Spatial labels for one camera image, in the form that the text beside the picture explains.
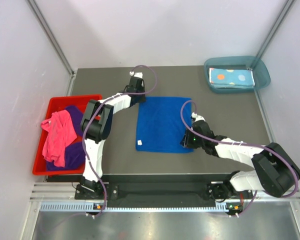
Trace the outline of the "light blue polka-dot towel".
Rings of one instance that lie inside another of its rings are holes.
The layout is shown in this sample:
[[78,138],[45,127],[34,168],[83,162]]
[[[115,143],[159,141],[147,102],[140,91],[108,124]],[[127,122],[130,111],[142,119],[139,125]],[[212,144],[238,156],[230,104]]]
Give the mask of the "light blue polka-dot towel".
[[208,81],[212,87],[230,89],[253,89],[253,71],[248,69],[209,68]]

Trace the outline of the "purple towel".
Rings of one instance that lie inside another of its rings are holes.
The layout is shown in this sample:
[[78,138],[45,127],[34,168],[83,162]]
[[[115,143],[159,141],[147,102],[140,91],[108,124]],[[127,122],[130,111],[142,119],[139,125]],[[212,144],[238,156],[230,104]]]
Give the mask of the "purple towel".
[[[75,106],[68,106],[64,110],[67,110],[70,113],[72,124],[77,134],[77,138],[81,138],[83,136],[83,131],[81,129],[81,120],[83,118],[83,113],[81,113]],[[83,146],[81,142],[77,141],[77,138],[65,149],[65,167],[63,168],[75,168],[79,164],[81,164],[83,159],[85,158]]]

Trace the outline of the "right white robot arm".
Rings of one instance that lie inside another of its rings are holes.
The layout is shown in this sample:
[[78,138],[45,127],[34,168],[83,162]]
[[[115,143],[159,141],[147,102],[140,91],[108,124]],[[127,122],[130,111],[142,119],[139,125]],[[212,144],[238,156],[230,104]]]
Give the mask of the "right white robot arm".
[[250,166],[252,171],[236,170],[228,176],[229,187],[235,192],[264,191],[282,198],[300,180],[300,169],[278,143],[254,145],[215,135],[203,119],[194,121],[185,130],[180,144]]

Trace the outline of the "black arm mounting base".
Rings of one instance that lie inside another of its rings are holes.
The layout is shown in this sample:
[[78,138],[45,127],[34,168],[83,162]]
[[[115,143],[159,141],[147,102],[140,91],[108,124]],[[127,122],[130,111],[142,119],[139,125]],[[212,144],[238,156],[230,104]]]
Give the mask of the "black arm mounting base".
[[242,201],[252,193],[235,191],[225,175],[106,175],[103,183],[81,180],[76,200],[107,200],[108,208],[213,207],[226,200]]

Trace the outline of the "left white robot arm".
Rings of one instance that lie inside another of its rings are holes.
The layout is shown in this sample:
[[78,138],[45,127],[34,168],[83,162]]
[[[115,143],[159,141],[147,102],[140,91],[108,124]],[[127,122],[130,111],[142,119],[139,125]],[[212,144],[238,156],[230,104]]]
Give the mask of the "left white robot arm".
[[101,100],[90,100],[83,114],[80,127],[83,132],[82,147],[85,167],[80,181],[84,188],[100,193],[103,175],[102,158],[106,139],[110,135],[113,116],[121,110],[146,101],[143,74],[136,72],[124,90]]

